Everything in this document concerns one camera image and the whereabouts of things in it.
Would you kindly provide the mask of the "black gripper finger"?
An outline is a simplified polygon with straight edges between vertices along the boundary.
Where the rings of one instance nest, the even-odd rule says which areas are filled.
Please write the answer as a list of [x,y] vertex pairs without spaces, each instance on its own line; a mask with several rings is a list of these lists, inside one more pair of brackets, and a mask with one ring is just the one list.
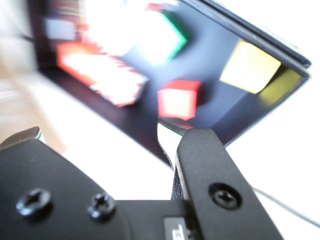
[[0,145],[1,239],[130,239],[113,198],[48,147],[40,133],[32,127]]

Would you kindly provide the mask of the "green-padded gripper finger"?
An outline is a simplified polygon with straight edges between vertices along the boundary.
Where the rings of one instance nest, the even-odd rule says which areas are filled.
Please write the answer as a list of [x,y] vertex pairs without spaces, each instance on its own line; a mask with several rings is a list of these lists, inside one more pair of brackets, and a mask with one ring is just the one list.
[[198,234],[204,240],[281,240],[283,237],[213,130],[179,118],[160,117],[165,133],[179,143],[159,140],[170,160],[182,195],[193,208]]

